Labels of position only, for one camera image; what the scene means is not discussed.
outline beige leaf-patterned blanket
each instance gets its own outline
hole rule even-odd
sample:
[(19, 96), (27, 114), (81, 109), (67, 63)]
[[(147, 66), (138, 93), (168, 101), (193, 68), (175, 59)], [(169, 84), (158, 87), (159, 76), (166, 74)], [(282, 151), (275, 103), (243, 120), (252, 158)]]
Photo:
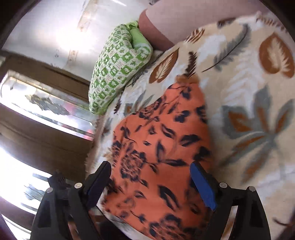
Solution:
[[(283, 227), (273, 219), (288, 223), (295, 205), (294, 53), (294, 41), (274, 17), (257, 14), (195, 30), (154, 56), (113, 101), (100, 119), (88, 172), (112, 161), (113, 129), (123, 118), (162, 96), (177, 75), (195, 73), (206, 98), (214, 175), (234, 188), (256, 187), (275, 239)], [(148, 239), (105, 214), (131, 239)]]

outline orange pillowcase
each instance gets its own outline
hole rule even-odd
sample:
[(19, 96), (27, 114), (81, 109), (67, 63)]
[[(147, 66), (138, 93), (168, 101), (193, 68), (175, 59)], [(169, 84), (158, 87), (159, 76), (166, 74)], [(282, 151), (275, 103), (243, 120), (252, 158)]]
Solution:
[(104, 209), (154, 239), (190, 239), (211, 211), (189, 166), (211, 166), (204, 96), (197, 83), (175, 83), (115, 128)]

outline metal pin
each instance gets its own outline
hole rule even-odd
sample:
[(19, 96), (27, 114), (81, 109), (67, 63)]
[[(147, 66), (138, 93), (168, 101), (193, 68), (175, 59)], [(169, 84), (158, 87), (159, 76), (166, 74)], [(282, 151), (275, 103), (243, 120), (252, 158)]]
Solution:
[(219, 186), (222, 188), (227, 188), (227, 184), (225, 182), (219, 183)]
[(53, 188), (52, 188), (52, 187), (50, 187), (50, 188), (48, 188), (48, 189), (46, 190), (47, 193), (51, 193), (52, 191), (53, 191)]
[(78, 188), (81, 188), (82, 186), (83, 186), (83, 184), (80, 183), (80, 182), (78, 182), (78, 183), (75, 184), (75, 188), (77, 188), (77, 189), (78, 189)]
[(256, 188), (253, 187), (253, 186), (250, 186), (250, 187), (249, 187), (249, 190), (250, 190), (251, 192), (254, 192), (254, 191), (256, 191)]

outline green checkered pillow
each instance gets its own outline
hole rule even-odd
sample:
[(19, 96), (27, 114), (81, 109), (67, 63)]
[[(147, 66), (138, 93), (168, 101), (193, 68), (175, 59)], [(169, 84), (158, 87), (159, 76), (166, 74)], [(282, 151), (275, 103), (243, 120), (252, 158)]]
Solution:
[(92, 113), (104, 114), (122, 87), (149, 61), (153, 49), (137, 26), (116, 27), (99, 55), (88, 93)]

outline floor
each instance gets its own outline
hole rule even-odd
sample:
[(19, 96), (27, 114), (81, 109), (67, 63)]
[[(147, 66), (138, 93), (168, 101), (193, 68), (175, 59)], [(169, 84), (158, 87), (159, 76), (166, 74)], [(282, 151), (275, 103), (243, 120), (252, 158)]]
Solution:
[(3, 49), (91, 80), (109, 34), (138, 19), (149, 0), (42, 0), (27, 13)]

